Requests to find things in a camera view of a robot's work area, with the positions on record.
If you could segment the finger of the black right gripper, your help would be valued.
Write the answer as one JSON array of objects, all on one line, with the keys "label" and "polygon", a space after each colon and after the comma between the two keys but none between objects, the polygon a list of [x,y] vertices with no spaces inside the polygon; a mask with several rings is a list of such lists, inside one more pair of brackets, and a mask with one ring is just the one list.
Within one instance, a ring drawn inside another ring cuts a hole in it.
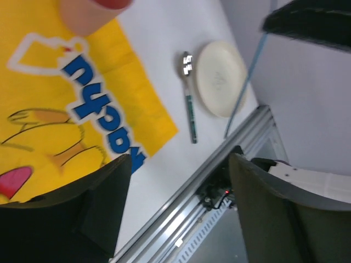
[{"label": "finger of the black right gripper", "polygon": [[350,52],[350,1],[291,1],[266,16],[262,31]]}]

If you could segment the yellow Pikachu placemat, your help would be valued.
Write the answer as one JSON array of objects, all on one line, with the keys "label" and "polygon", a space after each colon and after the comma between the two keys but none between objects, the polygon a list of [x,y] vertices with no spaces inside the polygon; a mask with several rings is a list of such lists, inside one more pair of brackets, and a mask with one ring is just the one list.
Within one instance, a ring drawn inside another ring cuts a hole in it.
[{"label": "yellow Pikachu placemat", "polygon": [[80,37],[57,1],[1,1],[1,203],[123,154],[136,171],[177,131],[118,21]]}]

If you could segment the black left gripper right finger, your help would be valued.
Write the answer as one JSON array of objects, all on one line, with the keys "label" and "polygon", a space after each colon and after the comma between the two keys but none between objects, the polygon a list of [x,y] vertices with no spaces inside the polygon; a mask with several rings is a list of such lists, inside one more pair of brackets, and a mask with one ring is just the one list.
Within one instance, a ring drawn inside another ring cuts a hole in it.
[{"label": "black left gripper right finger", "polygon": [[229,174],[249,262],[350,262],[350,204],[232,153]]}]

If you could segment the pink plastic cup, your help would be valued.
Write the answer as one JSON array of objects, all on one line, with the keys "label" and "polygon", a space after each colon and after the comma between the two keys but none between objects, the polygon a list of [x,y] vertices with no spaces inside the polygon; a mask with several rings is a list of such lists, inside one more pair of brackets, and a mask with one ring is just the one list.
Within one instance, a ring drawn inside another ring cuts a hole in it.
[{"label": "pink plastic cup", "polygon": [[78,36],[89,36],[126,10],[132,0],[59,1],[59,12],[63,24]]}]

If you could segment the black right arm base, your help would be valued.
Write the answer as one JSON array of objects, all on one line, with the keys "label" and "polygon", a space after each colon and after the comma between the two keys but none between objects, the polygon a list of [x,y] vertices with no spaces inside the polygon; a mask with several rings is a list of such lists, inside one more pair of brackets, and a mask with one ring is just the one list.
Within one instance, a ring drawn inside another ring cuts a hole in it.
[{"label": "black right arm base", "polygon": [[235,205],[235,196],[229,174],[229,155],[227,155],[209,174],[198,188],[196,194],[207,211],[218,210],[224,201],[229,201],[229,208]]}]

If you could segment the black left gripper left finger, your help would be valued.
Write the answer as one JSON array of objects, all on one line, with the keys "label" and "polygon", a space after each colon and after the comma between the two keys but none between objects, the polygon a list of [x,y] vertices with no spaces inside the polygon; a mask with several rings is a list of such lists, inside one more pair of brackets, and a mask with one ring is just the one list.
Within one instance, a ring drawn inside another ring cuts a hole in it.
[{"label": "black left gripper left finger", "polygon": [[1,205],[1,262],[108,262],[114,256],[130,155],[46,194]]}]

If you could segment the cream round plate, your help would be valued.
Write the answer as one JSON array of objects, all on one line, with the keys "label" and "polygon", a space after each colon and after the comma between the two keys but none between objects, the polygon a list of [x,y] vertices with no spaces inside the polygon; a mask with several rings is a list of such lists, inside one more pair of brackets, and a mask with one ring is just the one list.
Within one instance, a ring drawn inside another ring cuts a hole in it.
[{"label": "cream round plate", "polygon": [[214,41],[200,51],[195,82],[204,106],[215,116],[231,116],[246,77],[245,63],[234,45]]}]

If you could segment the blue metal fork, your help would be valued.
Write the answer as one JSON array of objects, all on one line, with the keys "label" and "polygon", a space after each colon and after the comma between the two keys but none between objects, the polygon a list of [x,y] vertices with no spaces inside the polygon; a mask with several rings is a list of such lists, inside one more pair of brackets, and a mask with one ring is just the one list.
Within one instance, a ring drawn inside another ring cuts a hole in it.
[{"label": "blue metal fork", "polygon": [[230,128],[231,128],[231,125],[233,123],[233,120],[234,120],[234,117],[235,115],[237,114],[238,110],[239,110],[239,106],[241,105],[241,101],[243,100],[244,98],[244,95],[246,94],[246,90],[247,90],[247,87],[248,87],[248,84],[249,82],[251,81],[251,78],[253,76],[253,73],[254,73],[254,70],[256,68],[256,65],[258,63],[258,60],[261,56],[261,53],[263,51],[263,48],[265,46],[265,42],[267,41],[267,37],[268,37],[268,34],[267,33],[263,33],[259,42],[258,42],[258,45],[256,47],[256,50],[255,50],[255,53],[254,53],[254,56],[252,58],[252,61],[250,63],[250,66],[248,68],[248,71],[247,71],[247,76],[243,82],[243,85],[240,89],[240,92],[239,92],[239,96],[237,98],[237,101],[235,103],[235,106],[231,112],[231,115],[228,119],[228,122],[227,122],[227,125],[226,125],[226,128],[225,128],[225,132],[224,132],[224,139],[226,139],[229,135],[229,132],[230,132]]}]

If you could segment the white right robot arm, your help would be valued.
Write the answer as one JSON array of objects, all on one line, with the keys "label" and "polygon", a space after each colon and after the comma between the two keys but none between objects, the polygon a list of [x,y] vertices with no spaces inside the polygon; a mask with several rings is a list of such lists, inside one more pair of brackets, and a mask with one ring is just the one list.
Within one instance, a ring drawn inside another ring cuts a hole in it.
[{"label": "white right robot arm", "polygon": [[271,1],[254,87],[289,164],[273,175],[350,200],[350,1]]}]

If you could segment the spoon with teal handle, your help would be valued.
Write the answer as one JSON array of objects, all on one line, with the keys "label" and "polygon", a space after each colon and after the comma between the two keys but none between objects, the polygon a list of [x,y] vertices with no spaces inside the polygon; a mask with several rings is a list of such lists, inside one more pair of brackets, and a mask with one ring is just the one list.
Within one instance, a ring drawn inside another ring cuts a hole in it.
[{"label": "spoon with teal handle", "polygon": [[198,142],[197,131],[193,107],[193,96],[191,95],[190,91],[190,87],[192,85],[191,73],[193,71],[193,56],[188,51],[184,51],[180,54],[177,70],[180,79],[184,84],[185,105],[188,115],[191,143],[196,144]]}]

